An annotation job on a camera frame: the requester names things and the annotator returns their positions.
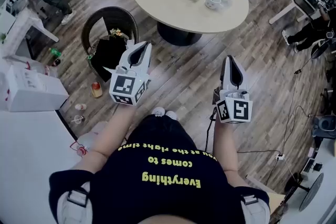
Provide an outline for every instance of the white sneaker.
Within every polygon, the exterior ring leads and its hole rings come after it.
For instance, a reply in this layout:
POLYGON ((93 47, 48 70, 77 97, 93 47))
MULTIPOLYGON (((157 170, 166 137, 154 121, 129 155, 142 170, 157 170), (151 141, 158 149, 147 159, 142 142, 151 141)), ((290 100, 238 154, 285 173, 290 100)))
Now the white sneaker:
POLYGON ((70 13, 70 14, 64 16, 64 18, 63 18, 61 24, 62 24, 62 25, 66 25, 68 22, 70 22, 70 21, 73 19, 73 17, 76 15, 76 13, 77 13, 77 12, 73 9, 73 10, 72 10, 72 13, 70 13))
POLYGON ((158 106, 157 108, 153 109, 152 115, 155 115, 156 117, 162 117, 164 116, 165 109, 158 106))
POLYGON ((174 111, 167 111, 166 116, 170 117, 172 120, 177 121, 177 115, 174 111))
POLYGON ((287 46, 289 46, 290 44, 288 43, 288 35, 287 35, 287 32, 286 32, 286 30, 282 30, 282 36, 283 36, 283 38, 285 39, 285 42, 286 42, 286 44, 287 44, 287 46))

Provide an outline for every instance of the white strap buckle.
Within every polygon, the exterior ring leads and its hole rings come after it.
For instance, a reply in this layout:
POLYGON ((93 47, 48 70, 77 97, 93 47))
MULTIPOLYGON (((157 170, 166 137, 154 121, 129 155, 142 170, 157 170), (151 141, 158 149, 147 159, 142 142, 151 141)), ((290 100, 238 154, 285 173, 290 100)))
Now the white strap buckle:
POLYGON ((258 202, 258 198, 256 198, 256 196, 254 196, 254 195, 243 196, 243 202, 246 206, 252 205, 252 204, 255 204, 256 202, 258 202))
POLYGON ((75 205, 86 207, 88 203, 88 193, 86 190, 74 189, 69 191, 67 200, 75 205))

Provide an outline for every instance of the power strip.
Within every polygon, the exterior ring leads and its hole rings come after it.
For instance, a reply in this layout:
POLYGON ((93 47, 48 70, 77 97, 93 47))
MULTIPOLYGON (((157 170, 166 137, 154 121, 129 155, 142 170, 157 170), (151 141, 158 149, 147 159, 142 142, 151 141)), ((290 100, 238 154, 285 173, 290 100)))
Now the power strip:
POLYGON ((276 159, 277 161, 282 161, 284 158, 285 158, 285 155, 284 155, 284 154, 278 154, 278 155, 275 157, 275 159, 276 159))

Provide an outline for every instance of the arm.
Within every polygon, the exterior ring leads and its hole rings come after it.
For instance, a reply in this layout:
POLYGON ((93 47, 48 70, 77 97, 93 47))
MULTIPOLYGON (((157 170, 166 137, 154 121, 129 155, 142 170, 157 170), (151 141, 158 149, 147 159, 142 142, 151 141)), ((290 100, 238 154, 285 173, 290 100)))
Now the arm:
POLYGON ((323 20, 325 20, 325 21, 328 22, 330 20, 330 17, 328 15, 328 13, 326 13, 324 11, 324 9, 323 9, 323 7, 321 5, 319 5, 319 8, 320 8, 320 13, 321 13, 321 16, 322 16, 323 20))
POLYGON ((238 174, 238 155, 233 140, 233 127, 231 124, 221 123, 219 116, 216 117, 213 151, 229 184, 233 187, 248 187, 238 174))
POLYGON ((135 106, 120 104, 104 130, 97 136, 90 151, 72 169, 86 170, 92 173, 102 169, 109 156, 125 138, 135 111, 135 106))

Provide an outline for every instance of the black t-shirt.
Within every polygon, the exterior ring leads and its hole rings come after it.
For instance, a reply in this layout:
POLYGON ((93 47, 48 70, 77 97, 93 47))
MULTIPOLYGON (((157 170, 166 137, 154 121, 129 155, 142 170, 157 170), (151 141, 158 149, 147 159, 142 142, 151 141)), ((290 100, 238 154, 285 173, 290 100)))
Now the black t-shirt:
POLYGON ((333 8, 332 10, 330 10, 328 12, 329 18, 330 18, 330 22, 329 21, 325 21, 323 19, 323 17, 319 17, 315 20, 313 20, 311 23, 313 25, 313 28, 316 30, 331 30, 334 29, 336 30, 336 8, 333 8))
POLYGON ((50 177, 50 207, 90 181, 93 223, 139 223, 154 215, 181 216, 195 223, 245 223, 241 196, 265 192, 232 187, 214 156, 198 150, 132 143, 116 150, 101 171, 56 172, 50 177))

